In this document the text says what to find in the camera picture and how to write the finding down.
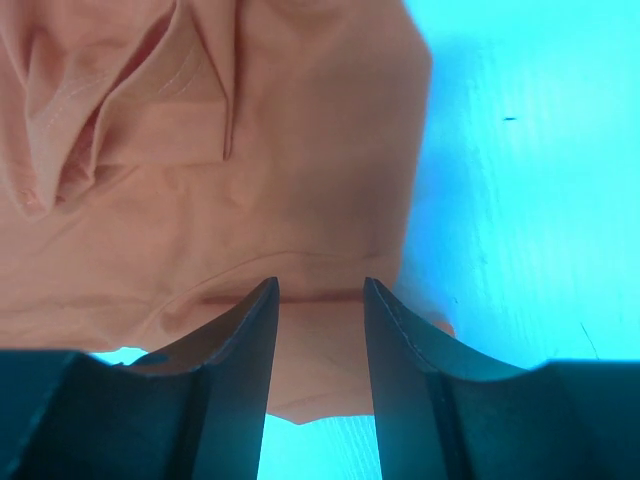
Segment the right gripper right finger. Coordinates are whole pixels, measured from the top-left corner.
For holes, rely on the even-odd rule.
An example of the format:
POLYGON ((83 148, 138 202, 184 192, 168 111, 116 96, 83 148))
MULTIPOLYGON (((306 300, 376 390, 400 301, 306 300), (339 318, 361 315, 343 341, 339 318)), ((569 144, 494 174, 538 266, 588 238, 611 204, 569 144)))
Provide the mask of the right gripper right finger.
POLYGON ((639 366, 491 358, 363 288, 381 472, 386 479, 635 479, 639 366))

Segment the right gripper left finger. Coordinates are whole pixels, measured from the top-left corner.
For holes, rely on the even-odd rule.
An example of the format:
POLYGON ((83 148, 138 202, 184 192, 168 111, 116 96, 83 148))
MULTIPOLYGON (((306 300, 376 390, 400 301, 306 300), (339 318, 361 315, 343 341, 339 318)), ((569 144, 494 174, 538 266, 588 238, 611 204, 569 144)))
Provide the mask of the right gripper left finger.
POLYGON ((270 278, 130 365, 72 350, 1 354, 5 479, 253 479, 278 326, 270 278))

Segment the orange t-shirt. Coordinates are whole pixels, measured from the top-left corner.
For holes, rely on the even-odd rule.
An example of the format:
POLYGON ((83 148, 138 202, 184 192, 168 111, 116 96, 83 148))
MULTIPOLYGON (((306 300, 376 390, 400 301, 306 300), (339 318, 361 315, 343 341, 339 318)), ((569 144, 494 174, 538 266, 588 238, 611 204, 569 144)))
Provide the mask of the orange t-shirt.
POLYGON ((1 344, 153 351, 280 283, 268 411, 373 411, 432 58, 401 1, 5 1, 1 344))

